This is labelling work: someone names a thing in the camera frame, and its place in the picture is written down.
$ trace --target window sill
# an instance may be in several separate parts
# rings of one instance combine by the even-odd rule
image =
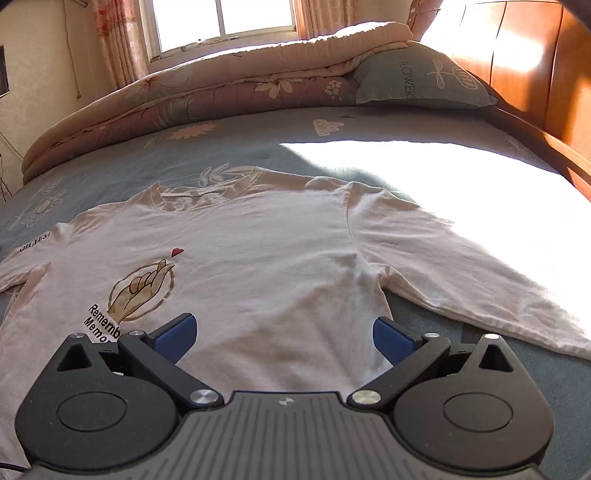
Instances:
[[[169,69],[176,65],[180,65],[181,63],[185,63],[186,61],[195,60],[206,55],[211,55],[212,53],[230,50],[232,48],[281,43],[297,39],[297,33],[295,31],[281,31],[258,34],[250,37],[240,37],[234,40],[226,40],[209,45],[191,46],[186,47],[185,50],[182,48],[175,48],[174,50],[163,52],[159,57],[152,59],[148,64],[148,72],[159,72],[160,70]]]

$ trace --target gray pillow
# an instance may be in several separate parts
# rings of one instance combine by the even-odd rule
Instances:
[[[390,101],[431,108],[496,104],[484,86],[447,55],[417,42],[364,60],[355,70],[356,103]]]

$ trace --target blanket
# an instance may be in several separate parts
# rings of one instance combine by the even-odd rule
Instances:
[[[346,74],[406,47],[410,29],[368,22],[311,40],[225,50],[156,72],[69,115],[28,150],[24,182],[93,150],[176,125],[284,108],[355,104]]]

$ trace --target wooden headboard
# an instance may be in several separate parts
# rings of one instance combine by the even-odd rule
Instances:
[[[559,171],[591,200],[591,33],[568,10],[557,0],[414,0],[408,25],[492,87],[502,101],[487,116],[566,156]]]

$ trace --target shirt neckline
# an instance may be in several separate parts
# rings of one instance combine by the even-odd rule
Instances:
[[[238,194],[255,183],[263,170],[263,168],[253,167],[249,173],[242,177],[221,182],[205,189],[196,187],[176,187],[171,189],[157,181],[148,189],[147,193],[152,208],[159,212],[194,212],[195,210],[221,205],[234,199]],[[174,200],[171,200],[175,197],[192,197],[195,198],[196,203],[188,208],[182,208],[182,206],[175,204]]]

